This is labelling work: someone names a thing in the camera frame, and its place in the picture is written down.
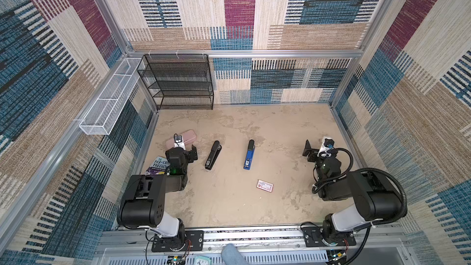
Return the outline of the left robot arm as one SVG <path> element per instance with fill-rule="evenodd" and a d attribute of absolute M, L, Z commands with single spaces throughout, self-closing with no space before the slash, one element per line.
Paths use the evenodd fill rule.
<path fill-rule="evenodd" d="M 133 175 L 121 197 L 117 223 L 127 229 L 147 229 L 154 232 L 154 244 L 160 243 L 172 251 L 189 249 L 191 240 L 180 218 L 165 211 L 168 193 L 183 191 L 188 182 L 188 165 L 197 160 L 197 148 L 187 151 L 174 147 L 166 151 L 170 166 L 163 174 Z"/>

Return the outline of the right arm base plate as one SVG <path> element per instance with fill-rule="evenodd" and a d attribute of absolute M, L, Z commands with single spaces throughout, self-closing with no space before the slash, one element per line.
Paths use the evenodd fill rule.
<path fill-rule="evenodd" d="M 301 225 L 301 232 L 305 246 L 313 247 L 346 247 L 357 244 L 353 233 L 338 232 L 336 230 L 328 231 L 322 227 L 314 225 Z"/>

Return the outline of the red white staple box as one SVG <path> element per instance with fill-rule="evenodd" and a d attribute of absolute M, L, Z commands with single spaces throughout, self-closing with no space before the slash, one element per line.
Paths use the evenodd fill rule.
<path fill-rule="evenodd" d="M 269 183 L 263 180 L 258 180 L 256 187 L 257 189 L 260 189 L 262 191 L 267 191 L 269 193 L 272 193 L 274 185 L 272 183 Z"/>

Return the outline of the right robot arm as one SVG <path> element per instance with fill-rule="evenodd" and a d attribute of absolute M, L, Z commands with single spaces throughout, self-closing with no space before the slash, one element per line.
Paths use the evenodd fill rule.
<path fill-rule="evenodd" d="M 330 137 L 324 137 L 319 149 L 307 141 L 302 153 L 314 164 L 314 195 L 323 201 L 353 200 L 353 205 L 327 215 L 316 231 L 304 230 L 306 239 L 320 238 L 326 246 L 346 244 L 355 231 L 397 222 L 407 215 L 407 195 L 394 176 L 376 168 L 354 171 L 351 163 L 343 171 L 337 158 L 340 152 L 353 159 L 349 150 L 336 148 Z"/>

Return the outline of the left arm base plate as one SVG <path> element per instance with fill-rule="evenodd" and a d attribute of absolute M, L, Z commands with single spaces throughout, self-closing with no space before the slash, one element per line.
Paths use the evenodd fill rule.
<path fill-rule="evenodd" d="M 155 234 L 152 241 L 151 251 L 153 253 L 164 253 L 164 252 L 190 252 L 202 251 L 204 243 L 204 232 L 203 230 L 186 230 L 184 233 L 179 232 L 173 238 L 159 237 Z"/>

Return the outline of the black stapler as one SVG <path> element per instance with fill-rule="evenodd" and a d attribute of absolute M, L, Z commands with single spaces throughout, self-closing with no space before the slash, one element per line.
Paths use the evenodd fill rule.
<path fill-rule="evenodd" d="M 208 158 L 206 160 L 206 163 L 204 165 L 206 170 L 208 170 L 208 171 L 212 170 L 212 168 L 215 164 L 215 161 L 217 160 L 221 150 L 222 150 L 222 145 L 221 145 L 220 141 L 215 141 L 212 145 L 209 156 L 208 156 Z"/>

